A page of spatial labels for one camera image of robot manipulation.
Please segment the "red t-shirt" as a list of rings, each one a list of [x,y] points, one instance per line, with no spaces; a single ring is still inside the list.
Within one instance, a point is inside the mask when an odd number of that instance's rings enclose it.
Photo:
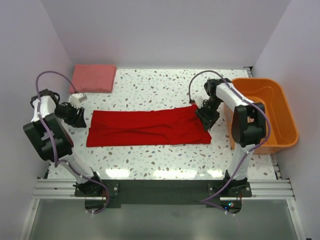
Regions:
[[[152,111],[95,110],[87,147],[210,144],[195,105]]]

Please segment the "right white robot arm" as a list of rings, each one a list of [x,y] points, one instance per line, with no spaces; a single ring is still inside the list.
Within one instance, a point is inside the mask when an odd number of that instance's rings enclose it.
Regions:
[[[240,93],[229,80],[209,79],[204,84],[208,99],[196,99],[199,105],[195,114],[200,119],[204,130],[209,131],[220,117],[218,107],[225,103],[233,112],[231,123],[231,137],[235,143],[232,161],[225,171],[224,183],[213,195],[202,200],[209,200],[220,196],[236,197],[249,185],[248,167],[251,157],[268,139],[267,127],[270,121],[265,113],[263,103],[254,103]]]

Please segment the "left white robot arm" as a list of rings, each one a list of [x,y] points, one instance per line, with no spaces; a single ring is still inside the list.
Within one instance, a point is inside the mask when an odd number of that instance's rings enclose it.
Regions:
[[[106,193],[98,173],[85,164],[74,152],[74,143],[61,122],[73,128],[86,128],[85,109],[78,103],[86,100],[83,93],[71,96],[68,102],[60,102],[60,95],[44,89],[31,98],[34,110],[30,123],[23,131],[43,161],[54,167],[62,166],[75,178],[74,187],[85,196],[101,197]]]

